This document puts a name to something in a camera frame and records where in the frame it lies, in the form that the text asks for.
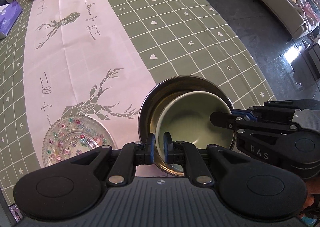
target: glass plate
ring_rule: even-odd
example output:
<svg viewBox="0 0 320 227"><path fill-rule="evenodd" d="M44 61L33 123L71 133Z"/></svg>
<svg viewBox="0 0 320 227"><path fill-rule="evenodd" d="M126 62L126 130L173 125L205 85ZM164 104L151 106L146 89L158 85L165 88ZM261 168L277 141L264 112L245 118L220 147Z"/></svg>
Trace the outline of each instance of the glass plate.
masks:
<svg viewBox="0 0 320 227"><path fill-rule="evenodd" d="M116 149L111 135L101 123L84 115L64 117L56 121L44 137L43 164L50 166L102 145Z"/></svg>

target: floor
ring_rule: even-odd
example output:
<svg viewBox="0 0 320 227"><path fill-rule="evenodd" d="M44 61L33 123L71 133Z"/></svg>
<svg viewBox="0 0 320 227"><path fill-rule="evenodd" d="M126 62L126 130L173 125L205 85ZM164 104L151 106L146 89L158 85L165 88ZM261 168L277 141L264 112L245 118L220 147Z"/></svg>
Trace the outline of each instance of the floor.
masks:
<svg viewBox="0 0 320 227"><path fill-rule="evenodd" d="M278 100L320 100L319 84L305 62L306 47L302 40L313 43L307 36L288 41L289 32L259 1L207 1L247 47ZM292 73L293 66L303 71L301 78L296 72Z"/></svg>

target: stainless steel pot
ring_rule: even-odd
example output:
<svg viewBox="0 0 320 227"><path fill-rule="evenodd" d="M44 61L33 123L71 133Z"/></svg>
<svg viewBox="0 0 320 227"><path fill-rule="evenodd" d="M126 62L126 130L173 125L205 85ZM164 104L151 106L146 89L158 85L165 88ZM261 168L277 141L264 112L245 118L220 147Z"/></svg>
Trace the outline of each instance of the stainless steel pot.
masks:
<svg viewBox="0 0 320 227"><path fill-rule="evenodd" d="M212 82L197 76L183 75L176 76L163 81L152 89L146 99L143 101L139 119L138 131L140 141L145 143L148 133L155 132L159 116L162 110L176 97L191 92L205 91L219 96L230 109L233 108L227 96ZM233 135L231 145L225 148L232 149L235 144L236 135ZM174 167L165 164L155 148L154 163L163 171L175 175L183 176Z"/></svg>

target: sofa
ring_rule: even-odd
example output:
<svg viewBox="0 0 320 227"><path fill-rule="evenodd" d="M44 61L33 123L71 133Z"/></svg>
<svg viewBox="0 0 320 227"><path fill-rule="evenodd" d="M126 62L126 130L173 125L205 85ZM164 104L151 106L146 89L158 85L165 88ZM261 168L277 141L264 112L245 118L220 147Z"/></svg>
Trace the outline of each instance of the sofa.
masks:
<svg viewBox="0 0 320 227"><path fill-rule="evenodd" d="M288 0L261 0L283 23L293 39L301 38L310 31L303 26L305 21Z"/></svg>

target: green checkered tablecloth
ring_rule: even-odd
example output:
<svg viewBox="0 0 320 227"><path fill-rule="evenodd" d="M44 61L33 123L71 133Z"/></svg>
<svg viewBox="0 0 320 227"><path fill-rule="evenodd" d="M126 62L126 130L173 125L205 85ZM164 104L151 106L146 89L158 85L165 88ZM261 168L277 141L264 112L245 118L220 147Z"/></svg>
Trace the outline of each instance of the green checkered tablecloth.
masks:
<svg viewBox="0 0 320 227"><path fill-rule="evenodd" d="M176 75L196 75L218 85L235 108L275 100L250 53L206 0L108 2L157 84ZM23 90L24 43L33 0L19 3L23 13L8 37L0 40L0 185L8 204L14 202L18 179L40 168Z"/></svg>

